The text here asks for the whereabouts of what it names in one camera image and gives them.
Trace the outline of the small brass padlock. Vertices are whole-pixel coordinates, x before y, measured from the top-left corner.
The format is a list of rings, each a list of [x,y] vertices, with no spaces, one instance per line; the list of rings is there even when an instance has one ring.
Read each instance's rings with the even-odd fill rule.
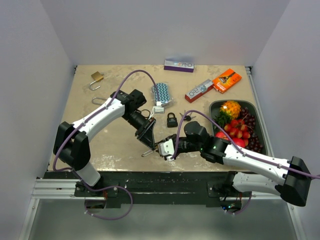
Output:
[[[149,155],[151,155],[151,154],[153,154],[153,153],[159,154],[159,149],[158,149],[158,148],[156,148],[156,149],[154,149],[154,150],[150,149],[150,150],[144,152],[144,153],[141,155],[141,157],[145,158],[145,157],[147,157],[147,156],[149,156]]]

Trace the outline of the black padlock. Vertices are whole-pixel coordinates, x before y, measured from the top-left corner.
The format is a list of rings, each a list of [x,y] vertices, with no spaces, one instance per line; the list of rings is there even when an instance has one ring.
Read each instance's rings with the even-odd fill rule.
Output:
[[[168,128],[176,128],[178,126],[178,120],[173,112],[169,112],[167,114],[167,127]]]

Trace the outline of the black-headed key bunch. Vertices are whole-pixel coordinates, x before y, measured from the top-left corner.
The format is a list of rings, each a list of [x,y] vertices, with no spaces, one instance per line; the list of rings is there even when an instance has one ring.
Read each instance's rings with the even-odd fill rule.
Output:
[[[183,118],[183,121],[185,121],[185,122],[190,122],[192,119],[194,119],[196,117],[196,116],[192,116],[192,113],[186,114],[186,112],[184,112],[184,113],[180,112],[179,114],[181,117],[183,117],[185,115]]]

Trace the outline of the brass padlock with keys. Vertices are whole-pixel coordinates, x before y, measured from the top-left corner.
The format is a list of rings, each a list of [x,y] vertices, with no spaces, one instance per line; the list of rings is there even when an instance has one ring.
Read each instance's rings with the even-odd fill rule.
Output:
[[[93,97],[91,100],[91,103],[94,105],[99,105],[101,106],[102,104],[104,104],[106,102],[106,98],[103,97]]]

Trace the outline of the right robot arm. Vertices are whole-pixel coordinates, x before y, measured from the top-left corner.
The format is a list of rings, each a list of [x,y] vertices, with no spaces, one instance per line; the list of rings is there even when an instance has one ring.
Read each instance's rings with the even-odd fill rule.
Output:
[[[260,192],[279,196],[298,207],[306,206],[312,178],[301,158],[274,158],[247,150],[210,135],[196,121],[187,123],[184,133],[184,137],[173,134],[160,141],[159,155],[171,161],[181,153],[200,152],[201,157],[210,163],[248,170],[249,173],[230,173],[220,189],[227,196],[233,197],[238,192]]]

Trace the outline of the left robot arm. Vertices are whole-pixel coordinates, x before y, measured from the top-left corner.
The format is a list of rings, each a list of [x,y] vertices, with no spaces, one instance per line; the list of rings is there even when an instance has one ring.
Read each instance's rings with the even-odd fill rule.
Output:
[[[147,119],[138,110],[147,102],[142,92],[130,94],[114,92],[104,104],[74,123],[63,122],[57,129],[53,154],[86,183],[86,191],[99,196],[104,190],[101,175],[90,163],[90,141],[97,133],[118,118],[123,118],[136,129],[136,138],[152,151],[156,149],[153,129],[156,120]]]

